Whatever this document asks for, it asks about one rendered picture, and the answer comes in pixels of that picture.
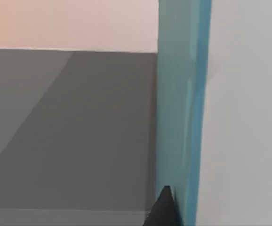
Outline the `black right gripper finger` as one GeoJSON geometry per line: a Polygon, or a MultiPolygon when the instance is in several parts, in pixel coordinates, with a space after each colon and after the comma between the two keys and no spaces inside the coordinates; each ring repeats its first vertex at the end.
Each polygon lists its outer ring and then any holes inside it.
{"type": "Polygon", "coordinates": [[[164,186],[142,226],[176,226],[176,209],[170,186],[164,186]]]}

